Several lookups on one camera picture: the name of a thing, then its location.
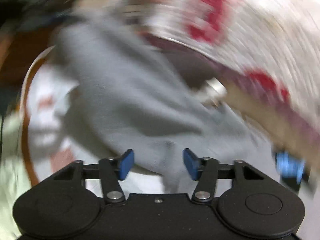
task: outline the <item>gray garment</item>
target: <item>gray garment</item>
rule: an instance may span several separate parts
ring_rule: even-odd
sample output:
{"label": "gray garment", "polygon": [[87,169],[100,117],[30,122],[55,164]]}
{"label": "gray garment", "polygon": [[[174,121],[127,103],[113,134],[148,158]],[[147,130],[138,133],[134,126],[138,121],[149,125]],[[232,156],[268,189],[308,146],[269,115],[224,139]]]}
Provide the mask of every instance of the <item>gray garment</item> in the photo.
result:
{"label": "gray garment", "polygon": [[57,35],[56,57],[79,81],[78,109],[93,132],[119,154],[132,148],[138,165],[163,175],[167,192],[195,188],[185,148],[221,163],[243,159],[277,179],[270,143],[228,106],[202,106],[145,44],[112,15],[80,16]]}

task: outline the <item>metal rivet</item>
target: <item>metal rivet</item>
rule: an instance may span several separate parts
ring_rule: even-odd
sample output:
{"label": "metal rivet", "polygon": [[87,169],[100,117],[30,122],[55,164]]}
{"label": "metal rivet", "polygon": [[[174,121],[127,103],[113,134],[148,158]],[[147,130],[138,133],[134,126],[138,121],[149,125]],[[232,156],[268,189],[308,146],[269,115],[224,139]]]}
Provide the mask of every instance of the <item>metal rivet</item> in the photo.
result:
{"label": "metal rivet", "polygon": [[109,199],[119,199],[123,196],[123,194],[119,191],[111,191],[107,194]]}
{"label": "metal rivet", "polygon": [[208,199],[210,196],[210,193],[206,191],[198,191],[195,194],[195,197],[198,199]]}
{"label": "metal rivet", "polygon": [[155,203],[162,203],[163,202],[163,200],[161,199],[161,198],[155,198]]}

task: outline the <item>blue object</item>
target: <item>blue object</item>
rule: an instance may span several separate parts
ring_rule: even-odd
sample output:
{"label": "blue object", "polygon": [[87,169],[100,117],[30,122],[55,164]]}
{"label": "blue object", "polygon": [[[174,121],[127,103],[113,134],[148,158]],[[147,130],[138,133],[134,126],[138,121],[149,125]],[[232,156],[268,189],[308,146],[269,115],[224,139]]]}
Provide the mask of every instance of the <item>blue object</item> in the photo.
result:
{"label": "blue object", "polygon": [[187,168],[187,171],[189,172],[189,175],[192,180],[196,181],[198,180],[199,176],[199,161],[197,156],[190,151],[190,149],[184,149],[183,151],[183,163],[185,167]]}
{"label": "blue object", "polygon": [[134,152],[133,150],[128,150],[121,157],[119,164],[119,180],[125,180],[129,171],[134,165]]}
{"label": "blue object", "polygon": [[297,183],[300,184],[304,171],[304,160],[297,160],[288,152],[282,152],[276,154],[276,163],[277,170],[283,178],[296,178]]}

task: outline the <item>brown trim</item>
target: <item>brown trim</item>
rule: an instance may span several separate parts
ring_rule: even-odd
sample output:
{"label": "brown trim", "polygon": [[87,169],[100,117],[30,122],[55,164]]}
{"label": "brown trim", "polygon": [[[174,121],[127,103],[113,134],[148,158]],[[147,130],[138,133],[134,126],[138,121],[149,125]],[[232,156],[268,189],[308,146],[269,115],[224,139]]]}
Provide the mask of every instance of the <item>brown trim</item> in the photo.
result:
{"label": "brown trim", "polygon": [[29,146],[28,146],[28,127],[30,123],[30,116],[28,114],[28,109],[27,109],[27,98],[28,98],[28,93],[30,89],[31,82],[33,78],[35,77],[37,71],[39,68],[42,66],[44,62],[46,62],[46,57],[39,59],[31,68],[30,73],[26,79],[26,87],[24,91],[24,99],[22,103],[23,111],[24,111],[24,118],[23,118],[23,123],[22,123],[22,134],[21,134],[21,150],[22,150],[22,156],[24,159],[24,163],[27,169],[27,173],[29,175],[29,179],[31,182],[32,186],[35,186],[36,184],[39,183],[39,180],[36,176],[36,173],[33,168],[33,164],[30,158],[30,152],[29,152]]}

